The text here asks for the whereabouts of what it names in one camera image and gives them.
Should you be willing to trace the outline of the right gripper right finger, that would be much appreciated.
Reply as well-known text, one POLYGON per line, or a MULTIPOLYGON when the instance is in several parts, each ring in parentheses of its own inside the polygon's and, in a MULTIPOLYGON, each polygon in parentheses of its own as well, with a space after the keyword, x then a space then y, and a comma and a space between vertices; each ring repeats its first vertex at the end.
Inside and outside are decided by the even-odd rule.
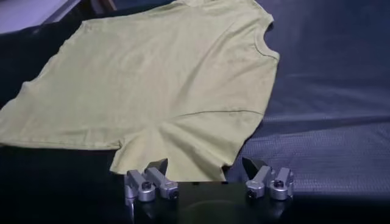
POLYGON ((256 200, 268 195, 273 200, 293 198, 294 174, 291 169, 273 169, 262 160, 242 157, 244 170, 249 178, 245 185, 249 199, 256 200))

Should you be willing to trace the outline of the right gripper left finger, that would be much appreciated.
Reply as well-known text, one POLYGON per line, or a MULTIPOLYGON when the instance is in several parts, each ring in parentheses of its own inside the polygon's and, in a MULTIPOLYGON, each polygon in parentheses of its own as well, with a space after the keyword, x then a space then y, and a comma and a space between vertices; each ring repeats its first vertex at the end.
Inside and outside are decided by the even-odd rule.
POLYGON ((128 170, 124 175, 125 198, 144 203, 154 201, 158 195, 166 200, 178 199, 179 185, 165 176, 167 168, 168 159, 165 158, 150 162, 143 173, 128 170))

